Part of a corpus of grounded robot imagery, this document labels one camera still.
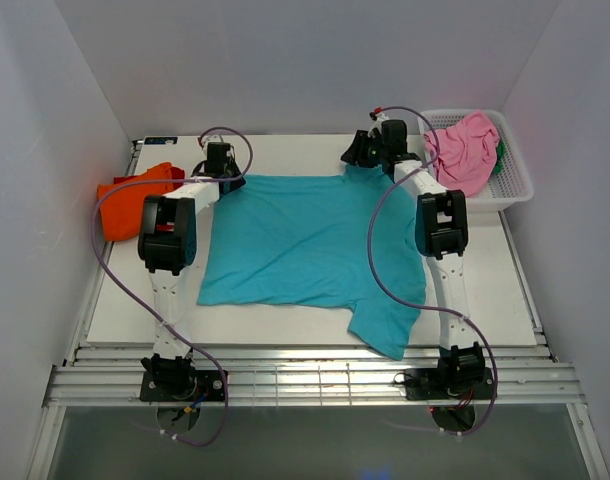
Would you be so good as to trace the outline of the turquoise t shirt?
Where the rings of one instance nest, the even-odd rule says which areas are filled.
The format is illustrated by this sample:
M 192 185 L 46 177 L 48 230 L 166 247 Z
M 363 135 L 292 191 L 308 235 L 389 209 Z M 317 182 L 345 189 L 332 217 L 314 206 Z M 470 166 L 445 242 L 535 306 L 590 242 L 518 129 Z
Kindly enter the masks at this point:
M 379 169 L 359 167 L 335 176 L 248 176 L 215 205 L 198 304 L 348 309 L 350 333 L 402 359 L 420 312 L 381 291 L 367 258 L 368 224 L 391 185 Z M 422 304 L 426 274 L 414 223 L 414 201 L 397 188 L 378 216 L 373 251 L 383 283 Z

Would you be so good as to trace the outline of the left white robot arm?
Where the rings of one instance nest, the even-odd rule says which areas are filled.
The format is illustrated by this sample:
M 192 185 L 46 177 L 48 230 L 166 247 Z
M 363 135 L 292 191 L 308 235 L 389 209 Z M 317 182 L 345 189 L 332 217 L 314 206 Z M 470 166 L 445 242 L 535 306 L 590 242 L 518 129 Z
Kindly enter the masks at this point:
M 245 185 L 231 144 L 211 136 L 201 148 L 205 159 L 193 170 L 190 182 L 145 198 L 137 245 L 151 283 L 154 311 L 162 318 L 153 354 L 142 364 L 155 387 L 178 400 L 197 388 L 192 347 L 178 336 L 189 307 L 187 283 L 198 250 L 198 214 Z

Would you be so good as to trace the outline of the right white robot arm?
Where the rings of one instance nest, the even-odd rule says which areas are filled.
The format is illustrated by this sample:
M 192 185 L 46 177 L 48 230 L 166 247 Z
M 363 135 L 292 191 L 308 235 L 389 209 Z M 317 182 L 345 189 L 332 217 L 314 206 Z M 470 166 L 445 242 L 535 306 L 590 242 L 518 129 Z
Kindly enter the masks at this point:
M 392 185 L 376 203 L 367 230 L 370 272 L 383 293 L 399 305 L 439 315 L 437 366 L 423 373 L 417 388 L 449 397 L 470 393 L 485 384 L 489 372 L 484 350 L 487 340 L 469 317 L 463 257 L 469 243 L 465 194 L 442 186 L 418 155 L 408 151 L 408 128 L 403 120 L 382 111 L 370 114 L 372 126 L 356 132 L 341 160 L 361 168 L 380 167 Z M 394 191 L 403 187 L 415 205 L 414 245 L 429 267 L 437 304 L 422 305 L 394 294 L 377 271 L 373 240 L 377 219 Z

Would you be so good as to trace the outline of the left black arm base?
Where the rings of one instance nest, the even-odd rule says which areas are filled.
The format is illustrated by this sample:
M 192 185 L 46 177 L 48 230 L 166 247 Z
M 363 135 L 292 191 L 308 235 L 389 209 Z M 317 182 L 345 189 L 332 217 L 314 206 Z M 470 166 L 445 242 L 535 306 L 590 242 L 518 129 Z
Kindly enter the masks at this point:
M 197 370 L 189 358 L 141 359 L 144 373 L 139 399 L 143 402 L 208 402 L 225 400 L 224 382 L 217 370 Z

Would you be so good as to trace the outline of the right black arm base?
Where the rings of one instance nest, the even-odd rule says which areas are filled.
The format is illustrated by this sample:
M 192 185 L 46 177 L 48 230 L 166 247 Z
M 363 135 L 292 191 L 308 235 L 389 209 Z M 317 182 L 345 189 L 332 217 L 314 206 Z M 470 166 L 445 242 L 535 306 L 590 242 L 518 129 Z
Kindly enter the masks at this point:
M 392 384 L 402 387 L 407 400 L 490 400 L 495 380 L 487 369 L 483 379 L 464 386 L 448 386 L 432 368 L 409 368 L 395 374 Z

